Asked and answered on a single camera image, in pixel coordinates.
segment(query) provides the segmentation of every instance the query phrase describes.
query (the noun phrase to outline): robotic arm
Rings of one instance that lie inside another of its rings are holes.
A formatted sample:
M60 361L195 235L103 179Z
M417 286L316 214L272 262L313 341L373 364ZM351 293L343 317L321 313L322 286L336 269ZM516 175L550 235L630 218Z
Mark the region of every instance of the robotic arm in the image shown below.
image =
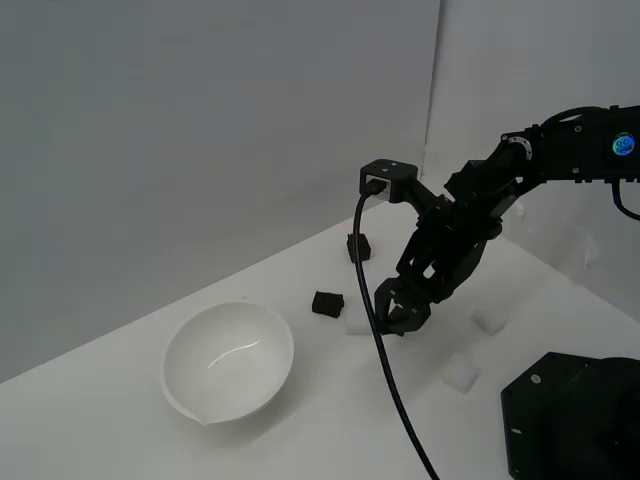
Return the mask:
M636 220L620 200L620 180L640 181L640 106L583 107L559 113L542 125L502 135L486 160L472 160L445 188L453 201L435 196L417 178L418 169L376 160L360 172L360 192L371 180L387 187L390 203L408 202L418 213L417 229L389 278L375 293L382 334L418 330L431 303L449 298L475 270L486 242L502 232L501 216L518 197L549 180L612 184L614 203Z

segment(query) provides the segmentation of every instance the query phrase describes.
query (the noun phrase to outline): white bowl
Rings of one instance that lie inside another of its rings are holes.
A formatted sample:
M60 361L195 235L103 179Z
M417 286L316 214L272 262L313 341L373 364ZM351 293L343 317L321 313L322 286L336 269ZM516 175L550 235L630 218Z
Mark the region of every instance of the white bowl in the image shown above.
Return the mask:
M280 390L293 361L287 322L246 301L222 303L191 318L164 355L169 403L202 425L245 417Z

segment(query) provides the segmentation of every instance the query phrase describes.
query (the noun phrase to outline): table surface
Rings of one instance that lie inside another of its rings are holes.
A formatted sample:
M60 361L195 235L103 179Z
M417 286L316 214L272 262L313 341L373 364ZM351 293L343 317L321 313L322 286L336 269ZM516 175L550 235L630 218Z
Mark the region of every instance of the table surface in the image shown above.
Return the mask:
M415 220L407 206L365 213L372 290L394 275ZM324 290L345 295L343 315L364 315L345 247L350 229L350 221L337 225L1 384L0 477L425 478L371 337L347 336L342 319L311 313L314 292ZM289 322L291 376L258 414L202 427L163 398L162 354L191 315L243 296L272 305ZM506 318L504 330L485 335L470 320L476 308ZM507 480L500 391L548 351L640 358L640 325L499 238L418 333L386 344L441 478ZM466 395L439 376L456 353L480 368Z

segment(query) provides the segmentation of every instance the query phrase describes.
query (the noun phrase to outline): black block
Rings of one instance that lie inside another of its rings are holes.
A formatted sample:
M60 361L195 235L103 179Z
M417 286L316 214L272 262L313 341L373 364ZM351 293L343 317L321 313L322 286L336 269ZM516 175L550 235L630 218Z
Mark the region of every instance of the black block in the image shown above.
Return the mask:
M360 260L366 262L371 258L371 246L369 240L365 237L364 233L358 236L358 246L360 247ZM349 258L351 263L356 263L356 252L354 250L353 234L347 235L347 250L349 250Z
M344 297L336 293L316 292L311 310L320 315L338 318L344 308Z

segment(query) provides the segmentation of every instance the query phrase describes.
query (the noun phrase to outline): white wall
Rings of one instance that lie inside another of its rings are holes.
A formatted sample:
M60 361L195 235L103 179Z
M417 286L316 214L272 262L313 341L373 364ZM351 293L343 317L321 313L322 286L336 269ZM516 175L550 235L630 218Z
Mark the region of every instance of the white wall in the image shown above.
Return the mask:
M570 107L640 103L640 3L633 0L445 0L434 71L425 182L486 158L501 133ZM640 187L623 185L640 211ZM507 236L640 319L640 224L602 183L541 186L506 216ZM599 260L585 269L585 252Z
M438 3L1 2L0 381L421 162Z

